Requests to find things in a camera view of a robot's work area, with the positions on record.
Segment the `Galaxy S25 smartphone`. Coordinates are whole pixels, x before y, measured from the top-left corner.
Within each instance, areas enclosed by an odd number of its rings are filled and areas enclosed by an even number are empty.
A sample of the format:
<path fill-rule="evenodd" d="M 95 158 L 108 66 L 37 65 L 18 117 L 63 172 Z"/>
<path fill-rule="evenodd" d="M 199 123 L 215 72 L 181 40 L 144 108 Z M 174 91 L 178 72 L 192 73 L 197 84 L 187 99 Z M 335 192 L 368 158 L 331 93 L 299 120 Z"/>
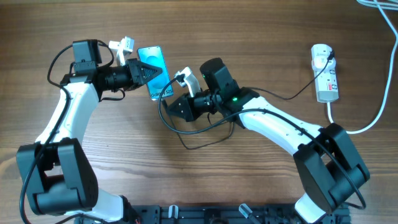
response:
<path fill-rule="evenodd" d="M 157 67 L 157 69 L 154 70 L 157 75 L 153 75 L 153 79 L 147 83 L 150 99 L 152 101 L 157 101 L 163 88 L 170 82 L 170 76 L 162 49 L 159 45 L 141 47 L 137 50 L 137 55 L 141 62 Z"/>

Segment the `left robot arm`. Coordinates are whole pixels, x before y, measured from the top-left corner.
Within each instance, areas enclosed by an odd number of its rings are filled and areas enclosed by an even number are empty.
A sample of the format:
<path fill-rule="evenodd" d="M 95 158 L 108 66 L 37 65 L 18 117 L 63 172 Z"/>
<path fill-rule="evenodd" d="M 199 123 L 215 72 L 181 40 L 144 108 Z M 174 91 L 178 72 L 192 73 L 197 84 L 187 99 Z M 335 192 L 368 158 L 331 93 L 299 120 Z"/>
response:
<path fill-rule="evenodd" d="M 19 200 L 36 215 L 60 216 L 64 222 L 137 223 L 139 215 L 127 198 L 101 190 L 81 146 L 90 117 L 105 91 L 135 90 L 162 73 L 160 67 L 131 58 L 134 41 L 125 37 L 104 44 L 79 40 L 71 44 L 74 60 L 57 84 L 60 99 L 42 134 L 16 154 L 22 178 Z M 111 60 L 103 63 L 105 46 Z"/>

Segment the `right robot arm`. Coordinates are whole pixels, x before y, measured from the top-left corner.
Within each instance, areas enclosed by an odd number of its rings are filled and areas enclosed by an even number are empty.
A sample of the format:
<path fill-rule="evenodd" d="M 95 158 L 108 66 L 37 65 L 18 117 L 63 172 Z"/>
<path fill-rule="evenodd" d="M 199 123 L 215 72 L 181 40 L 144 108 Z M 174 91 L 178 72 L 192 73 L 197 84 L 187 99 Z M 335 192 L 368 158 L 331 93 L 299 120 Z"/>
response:
<path fill-rule="evenodd" d="M 174 75 L 189 92 L 166 108 L 169 116 L 191 122 L 204 113 L 221 113 L 224 122 L 259 133 L 293 158 L 304 188 L 294 209 L 307 223 L 315 223 L 357 195 L 358 209 L 366 203 L 359 188 L 370 173 L 348 132 L 336 123 L 323 128 L 306 123 L 272 106 L 252 88 L 238 86 L 220 58 L 205 62 L 200 71 L 208 88 L 202 90 L 191 69 Z"/>

